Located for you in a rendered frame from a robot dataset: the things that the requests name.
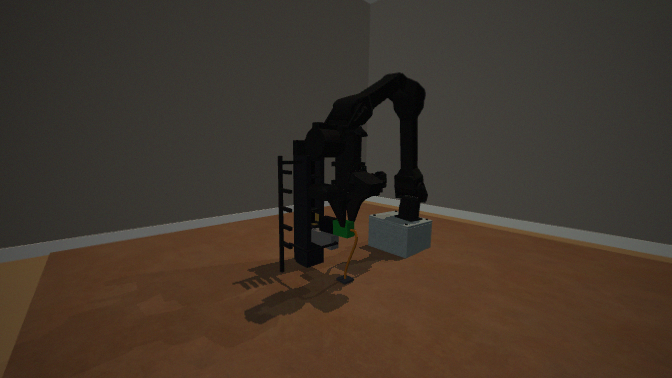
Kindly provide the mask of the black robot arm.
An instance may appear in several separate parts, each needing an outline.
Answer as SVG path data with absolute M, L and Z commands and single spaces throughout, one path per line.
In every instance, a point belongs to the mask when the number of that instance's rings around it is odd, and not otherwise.
M 373 109 L 389 98 L 400 119 L 401 169 L 394 176 L 394 187 L 395 197 L 401 199 L 395 217 L 409 222 L 423 220 L 419 217 L 420 203 L 426 203 L 428 193 L 418 168 L 418 116 L 425 97 L 418 81 L 401 72 L 386 74 L 362 92 L 336 100 L 324 123 L 312 123 L 304 140 L 305 150 L 312 158 L 361 157 L 362 137 L 368 136 L 362 125 L 373 115 Z M 350 167 L 345 190 L 354 189 L 370 198 L 379 196 L 386 183 L 383 171 L 374 174 L 368 173 L 365 165 L 360 171 Z

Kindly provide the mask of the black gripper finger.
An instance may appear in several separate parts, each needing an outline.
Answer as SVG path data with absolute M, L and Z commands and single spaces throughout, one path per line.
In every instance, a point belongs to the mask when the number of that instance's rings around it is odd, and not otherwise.
M 351 199 L 347 204 L 347 216 L 349 221 L 355 222 L 358 211 L 363 201 L 367 198 L 347 193 L 347 198 Z
M 347 204 L 350 202 L 351 199 L 341 199 L 341 200 L 330 200 L 328 201 L 330 206 L 332 207 L 335 216 L 340 224 L 341 227 L 345 227 L 346 223 L 346 209 L 347 209 Z

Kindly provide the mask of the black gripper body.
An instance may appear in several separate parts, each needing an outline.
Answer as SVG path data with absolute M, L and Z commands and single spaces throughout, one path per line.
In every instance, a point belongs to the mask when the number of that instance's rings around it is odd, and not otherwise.
M 365 162 L 361 162 L 361 157 L 335 157 L 335 162 L 331 163 L 331 166 L 335 166 L 335 180 L 331 180 L 331 184 L 310 184 L 307 190 L 307 197 L 321 201 L 330 201 L 347 199 L 347 193 L 361 196 L 354 189 L 345 190 L 345 179 L 350 167 L 355 167 L 355 171 L 360 171 L 361 166 L 364 165 Z

